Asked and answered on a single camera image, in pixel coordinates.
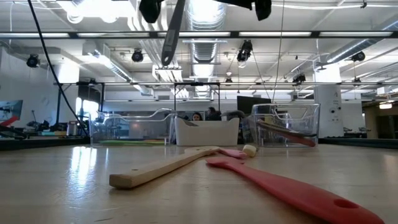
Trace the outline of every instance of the clear plastic container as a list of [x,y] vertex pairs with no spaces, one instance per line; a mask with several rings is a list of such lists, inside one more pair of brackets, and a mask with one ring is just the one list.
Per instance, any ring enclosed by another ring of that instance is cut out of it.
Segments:
[[158,145],[174,142],[171,109],[159,109],[150,116],[121,116],[96,112],[90,115],[91,145]]
[[318,104],[254,105],[243,119],[243,136],[257,147],[316,147],[318,125]]

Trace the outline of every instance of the spatula handle hole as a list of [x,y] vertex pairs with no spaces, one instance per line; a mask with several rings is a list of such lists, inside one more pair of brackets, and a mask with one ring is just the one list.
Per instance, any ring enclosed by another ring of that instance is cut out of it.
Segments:
[[333,203],[340,208],[358,208],[358,205],[350,202],[349,200],[336,199],[333,201]]

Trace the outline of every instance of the wooden table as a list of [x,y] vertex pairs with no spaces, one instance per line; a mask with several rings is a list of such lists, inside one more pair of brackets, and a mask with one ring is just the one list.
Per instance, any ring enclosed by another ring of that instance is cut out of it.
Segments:
[[[0,152],[1,223],[323,223],[203,159],[134,190],[108,185],[109,174],[182,152],[160,146]],[[246,164],[327,189],[397,223],[398,151],[270,148]]]

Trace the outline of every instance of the person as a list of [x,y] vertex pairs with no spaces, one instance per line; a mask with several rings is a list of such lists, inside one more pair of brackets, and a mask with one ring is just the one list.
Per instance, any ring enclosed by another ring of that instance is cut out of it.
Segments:
[[221,112],[216,111],[214,107],[209,107],[207,111],[206,120],[208,121],[221,121]]
[[203,121],[203,118],[199,112],[194,112],[192,115],[192,121]]

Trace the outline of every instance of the black cable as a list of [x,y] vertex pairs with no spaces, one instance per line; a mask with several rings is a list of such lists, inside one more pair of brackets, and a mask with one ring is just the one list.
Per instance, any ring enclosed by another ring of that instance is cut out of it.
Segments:
[[32,0],[27,0],[27,2],[29,3],[30,11],[32,12],[33,20],[34,20],[34,22],[36,24],[37,32],[39,33],[39,36],[40,36],[40,41],[42,43],[42,47],[43,47],[45,58],[47,59],[47,63],[49,64],[49,67],[51,69],[52,75],[54,76],[54,80],[55,80],[55,82],[58,85],[58,89],[60,90],[61,95],[63,96],[63,99],[65,100],[68,108],[73,113],[73,115],[75,116],[76,120],[79,122],[80,127],[84,127],[83,124],[81,123],[81,121],[79,120],[78,116],[76,115],[76,113],[74,112],[72,107],[70,106],[70,103],[69,103],[69,101],[67,99],[67,96],[65,95],[65,93],[62,90],[62,85],[61,85],[60,81],[58,80],[57,75],[55,74],[55,70],[54,70],[54,68],[53,68],[53,66],[51,64],[51,61],[50,61],[49,53],[47,52],[47,47],[45,46],[42,29],[40,28],[39,21],[37,20],[37,16],[36,16],[33,4],[32,4]]

